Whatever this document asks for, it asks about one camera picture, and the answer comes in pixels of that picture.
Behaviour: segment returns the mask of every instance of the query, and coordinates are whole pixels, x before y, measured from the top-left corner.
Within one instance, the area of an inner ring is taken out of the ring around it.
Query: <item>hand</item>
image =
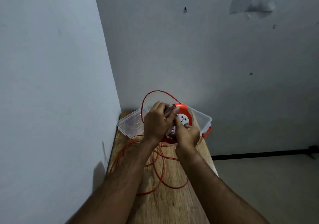
[[[200,137],[198,128],[190,125],[184,126],[178,117],[175,117],[175,125],[177,140],[176,152],[180,150],[187,152],[194,151]]]
[[[154,144],[154,148],[163,139],[166,132],[173,125],[179,107],[172,110],[168,118],[164,117],[164,110],[169,104],[157,102],[144,118],[144,139]]]

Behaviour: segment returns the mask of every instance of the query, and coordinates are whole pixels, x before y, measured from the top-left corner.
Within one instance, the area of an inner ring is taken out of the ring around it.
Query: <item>left hand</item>
[[[144,139],[150,141],[154,148],[173,125],[174,118],[179,111],[179,107],[174,108],[169,117],[166,118],[164,117],[164,110],[167,107],[169,107],[169,104],[157,102],[144,118]]]

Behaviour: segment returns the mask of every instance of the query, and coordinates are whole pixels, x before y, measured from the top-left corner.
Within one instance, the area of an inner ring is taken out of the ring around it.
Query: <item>wood grain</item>
[[[123,118],[131,112],[122,112]],[[120,149],[127,143],[129,138],[117,130],[114,145],[112,148],[111,158],[107,171],[110,171],[111,165],[116,158]],[[205,140],[200,139],[197,144],[197,151],[202,155],[210,168],[215,172],[215,166],[207,149]],[[176,158],[175,146],[162,148],[166,156]],[[167,169],[164,180],[171,186],[181,186],[185,183],[187,177],[180,163],[175,160],[166,160]],[[163,160],[160,157],[155,163],[158,172],[161,173],[163,168]],[[146,167],[138,192],[145,192],[153,189],[159,179],[156,176],[153,166]],[[134,200],[134,204],[127,220],[127,223],[209,223],[202,209],[201,204],[190,183],[181,189],[171,189],[160,184],[153,193],[138,196]]]

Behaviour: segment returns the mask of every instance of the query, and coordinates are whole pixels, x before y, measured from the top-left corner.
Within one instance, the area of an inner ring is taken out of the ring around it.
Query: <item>container lid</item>
[[[143,107],[143,118],[149,112],[149,108]],[[118,121],[117,126],[119,130],[129,138],[135,135],[142,135],[144,133],[144,123],[141,119],[141,109],[138,109],[126,117]]]

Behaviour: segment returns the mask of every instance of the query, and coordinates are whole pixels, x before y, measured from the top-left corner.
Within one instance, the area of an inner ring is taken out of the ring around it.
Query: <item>right hand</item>
[[[199,130],[195,126],[183,125],[178,117],[175,117],[176,125],[176,151],[193,151],[199,141]]]

